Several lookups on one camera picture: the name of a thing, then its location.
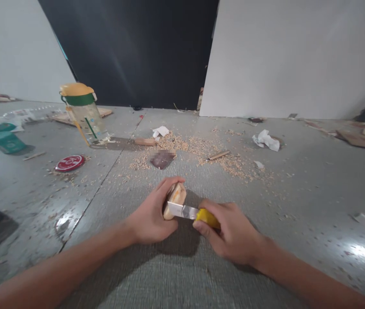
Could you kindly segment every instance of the crumpled tissue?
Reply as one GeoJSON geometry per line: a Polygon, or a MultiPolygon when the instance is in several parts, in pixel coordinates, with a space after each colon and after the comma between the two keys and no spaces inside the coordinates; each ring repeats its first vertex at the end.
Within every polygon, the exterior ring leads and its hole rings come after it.
{"type": "Polygon", "coordinates": [[[266,144],[271,150],[279,151],[280,149],[280,142],[268,135],[268,130],[261,131],[258,137],[253,135],[252,139],[258,146],[262,148],[264,147],[264,144],[266,144]]]}
{"type": "Polygon", "coordinates": [[[158,135],[162,135],[162,136],[166,136],[170,131],[164,127],[164,126],[160,126],[159,128],[153,129],[152,130],[154,132],[154,134],[152,135],[152,137],[157,137],[158,135]]]}

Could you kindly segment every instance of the red circular sign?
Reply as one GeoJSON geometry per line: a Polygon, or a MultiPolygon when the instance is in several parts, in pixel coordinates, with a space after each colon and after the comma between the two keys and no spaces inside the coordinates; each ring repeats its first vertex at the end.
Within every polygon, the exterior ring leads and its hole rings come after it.
{"type": "Polygon", "coordinates": [[[57,166],[55,167],[55,170],[59,172],[69,172],[77,169],[84,163],[85,158],[83,156],[79,154],[73,154],[59,161],[57,166]]]}

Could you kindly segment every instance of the knife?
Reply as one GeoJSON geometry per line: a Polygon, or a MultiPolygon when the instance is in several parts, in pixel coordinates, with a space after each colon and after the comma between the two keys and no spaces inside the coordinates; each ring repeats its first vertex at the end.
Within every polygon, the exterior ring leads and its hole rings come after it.
{"type": "Polygon", "coordinates": [[[190,207],[187,205],[180,205],[173,202],[167,202],[167,203],[168,203],[168,209],[174,216],[191,219],[194,221],[201,220],[213,228],[219,230],[221,229],[220,223],[214,217],[214,215],[204,208],[197,209],[194,207],[190,207]]]}

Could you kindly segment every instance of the right hand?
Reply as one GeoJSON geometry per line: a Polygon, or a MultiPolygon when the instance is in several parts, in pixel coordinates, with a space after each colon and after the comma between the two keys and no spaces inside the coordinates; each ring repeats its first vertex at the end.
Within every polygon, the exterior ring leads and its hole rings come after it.
{"type": "Polygon", "coordinates": [[[216,254],[231,262],[255,266],[267,238],[251,225],[235,203],[217,204],[204,199],[199,208],[212,213],[221,224],[217,232],[203,221],[194,221],[193,227],[210,242],[216,254]]]}

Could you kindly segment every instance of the black wall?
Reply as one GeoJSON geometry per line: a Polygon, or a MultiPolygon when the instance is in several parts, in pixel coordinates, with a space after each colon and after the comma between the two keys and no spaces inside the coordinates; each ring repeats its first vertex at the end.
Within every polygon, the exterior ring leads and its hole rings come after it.
{"type": "Polygon", "coordinates": [[[39,0],[100,105],[196,109],[218,0],[39,0]]]}

